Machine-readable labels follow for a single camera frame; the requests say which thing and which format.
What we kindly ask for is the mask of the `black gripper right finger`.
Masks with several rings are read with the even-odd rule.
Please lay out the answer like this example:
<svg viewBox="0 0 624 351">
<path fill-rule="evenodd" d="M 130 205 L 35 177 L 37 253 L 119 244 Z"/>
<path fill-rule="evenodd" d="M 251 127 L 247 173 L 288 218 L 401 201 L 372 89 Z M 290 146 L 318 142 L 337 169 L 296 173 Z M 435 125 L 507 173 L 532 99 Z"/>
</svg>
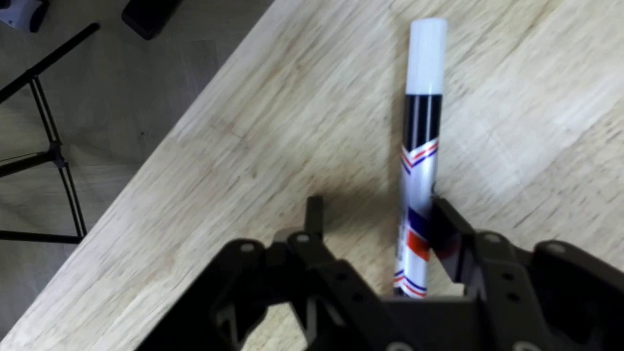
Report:
<svg viewBox="0 0 624 351">
<path fill-rule="evenodd" d="M 624 351 L 624 273 L 579 245 L 544 240 L 522 249 L 436 197 L 433 251 L 483 312 L 493 349 Z"/>
</svg>

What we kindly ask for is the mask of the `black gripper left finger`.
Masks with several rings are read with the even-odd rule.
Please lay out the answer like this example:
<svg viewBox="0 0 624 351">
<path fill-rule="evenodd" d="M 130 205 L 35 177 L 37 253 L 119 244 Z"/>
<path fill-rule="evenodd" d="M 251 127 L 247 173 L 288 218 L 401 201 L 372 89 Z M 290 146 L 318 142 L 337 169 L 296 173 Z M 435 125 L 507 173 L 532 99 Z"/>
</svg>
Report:
<svg viewBox="0 0 624 351">
<path fill-rule="evenodd" d="M 302 230 L 271 245 L 228 242 L 136 351 L 241 351 L 275 304 L 290 308 L 306 351 L 388 351 L 403 341 L 384 302 L 323 244 L 316 195 Z"/>
</svg>

